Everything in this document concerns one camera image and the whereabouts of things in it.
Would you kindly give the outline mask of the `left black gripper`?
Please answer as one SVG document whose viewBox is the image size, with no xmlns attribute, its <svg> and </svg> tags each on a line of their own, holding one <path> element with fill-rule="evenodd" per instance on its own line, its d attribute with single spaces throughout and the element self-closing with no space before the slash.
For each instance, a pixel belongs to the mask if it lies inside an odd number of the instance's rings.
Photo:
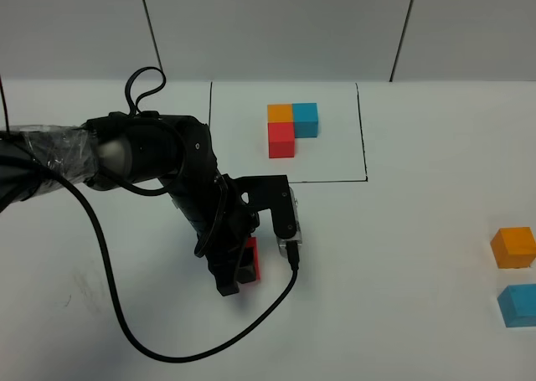
<svg viewBox="0 0 536 381">
<path fill-rule="evenodd" d="M 219 294 L 230 296 L 240 291 L 239 283 L 256 281 L 255 247 L 245 248 L 245 243 L 260 225 L 260 219 L 228 174 L 219 174 L 214 187 L 211 197 L 215 197 L 215 208 L 198 237 L 194 254 L 207 259 Z"/>
</svg>

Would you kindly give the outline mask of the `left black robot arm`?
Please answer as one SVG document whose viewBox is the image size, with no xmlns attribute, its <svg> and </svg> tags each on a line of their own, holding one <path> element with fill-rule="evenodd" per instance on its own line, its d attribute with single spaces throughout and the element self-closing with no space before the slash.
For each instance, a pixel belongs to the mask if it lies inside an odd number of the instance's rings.
<svg viewBox="0 0 536 381">
<path fill-rule="evenodd" d="M 259 224 L 236 181 L 218 169 L 210 131 L 192 116 L 113 112 L 82 126 L 1 134 L 1 207 L 84 183 L 97 191 L 168 195 L 197 234 L 223 296 L 259 278 L 250 236 Z"/>
</svg>

